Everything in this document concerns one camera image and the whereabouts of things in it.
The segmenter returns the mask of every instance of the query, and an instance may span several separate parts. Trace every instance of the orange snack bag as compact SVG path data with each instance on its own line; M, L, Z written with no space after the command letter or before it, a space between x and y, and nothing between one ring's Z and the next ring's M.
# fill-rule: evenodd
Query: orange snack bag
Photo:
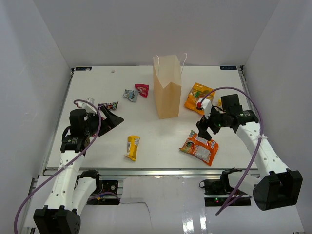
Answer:
M200 138L196 132L191 130L189 137L182 148L180 148L180 151L191 154L211 166L218 149L219 144L214 140L207 141L204 138Z
M191 109L192 111L196 111L197 113L200 113L201 115L204 115L204 111L203 110L196 109L196 104L197 104L199 98L203 98L211 90L213 90L213 89L209 88L209 87L207 87L205 85L202 85L202 84L199 84L199 83L195 83L193 85L191 91L187 95L187 100L186 100L184 106L186 108ZM211 93L208 97L206 97L206 99L209 99L212 102L213 99L214 99L214 96L215 96L215 92Z

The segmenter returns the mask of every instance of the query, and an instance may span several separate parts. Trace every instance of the white panel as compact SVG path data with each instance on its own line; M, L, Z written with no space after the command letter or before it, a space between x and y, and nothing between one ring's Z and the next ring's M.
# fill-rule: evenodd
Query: white panel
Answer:
M179 117L159 119L154 101L152 66L93 67L91 71L75 71L48 167L59 166L62 133L70 124L70 111L76 108L73 101L77 98L92 97L95 99L95 105L119 101L117 109L113 112L125 121L96 139L87 151L83 168L246 168L251 156L244 143L230 128L223 128L213 135L213 139L219 144L219 151L212 167L192 155L179 151L190 131L197 131L196 123L201 118L198 113L184 107L187 95L195 82L212 88L234 86L243 89L237 70L222 71L218 66L187 66L182 74ZM134 103L122 94L125 89L133 89L136 83L149 84L150 90L147 98L139 96ZM214 104L221 96L233 93L237 92L217 91ZM248 109L245 96L239 94L239 98L243 108ZM124 156L129 135L141 137L135 162Z
M38 184L46 178L41 176ZM203 207L200 181L200 178L177 177L127 178L121 202L128 202L129 198L135 202L137 198L136 202L143 203L86 205L81 213L79 234L291 234L303 231L295 206L261 211L252 200L252 206L228 207L215 216L218 207ZM51 187L49 183L34 196L27 227L34 227L33 212L42 207Z
M47 155L70 70L31 0L0 0L0 31L0 233L11 234Z
M189 65L242 65L278 0L34 0L70 67L152 64L188 53Z
M311 1L281 1L246 64L248 88L271 145L303 176L297 208L307 233L312 233L311 15Z

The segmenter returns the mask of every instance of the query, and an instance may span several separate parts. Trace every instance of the candy wrapper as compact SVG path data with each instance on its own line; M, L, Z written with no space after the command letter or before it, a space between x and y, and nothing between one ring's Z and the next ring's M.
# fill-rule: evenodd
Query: candy wrapper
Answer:
M138 96L138 90L125 89L123 96L125 98L128 98L132 102L136 102L137 96Z
M139 136L131 135L128 136L128 145L127 145L127 153L126 157L131 158L131 160L136 161L137 159L137 147L140 141Z
M206 94L208 94L212 88L209 88L205 85L195 83L190 91L190 93L187 95L187 100L184 104L186 108L191 109L192 111L196 111L200 113L201 115L204 115L203 110L198 110L196 108L196 104L200 98L203 98ZM209 99L211 102L213 101L215 96L215 92L211 93L206 99Z
M191 130L189 137L180 151L191 154L211 166L219 145L214 141L207 141L198 137L197 133Z
M118 102L100 103L97 108L100 110L102 106L105 106L108 110L117 109Z
M135 88L138 89L138 92L141 96L147 98L148 95L148 84L135 84Z

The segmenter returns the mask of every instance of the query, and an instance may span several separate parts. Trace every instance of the chip bag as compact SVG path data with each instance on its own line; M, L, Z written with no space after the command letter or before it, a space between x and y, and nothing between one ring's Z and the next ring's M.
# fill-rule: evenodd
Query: chip bag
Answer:
M189 137L180 151L191 154L211 166L219 145L214 141L207 141L198 137L197 133L191 130Z
M208 94L212 88L209 88L205 85L195 83L190 91L190 93L187 95L187 100L184 104L186 108L191 109L192 111L196 111L197 113L200 113L201 115L204 115L203 110L198 110L196 108L196 104L200 98L203 98L206 94ZM211 102L213 101L215 96L215 92L211 93L206 99L209 99Z
M136 161L137 159L137 147L139 141L140 141L139 136L135 135L128 136L127 153L125 154L125 156L133 161Z

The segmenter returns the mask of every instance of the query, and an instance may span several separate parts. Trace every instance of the red candy wrapper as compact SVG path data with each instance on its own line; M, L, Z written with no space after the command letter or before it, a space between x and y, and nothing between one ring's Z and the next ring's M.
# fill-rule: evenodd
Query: red candy wrapper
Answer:
M135 88L138 89L138 92L141 96L147 98L148 95L148 84L135 84Z

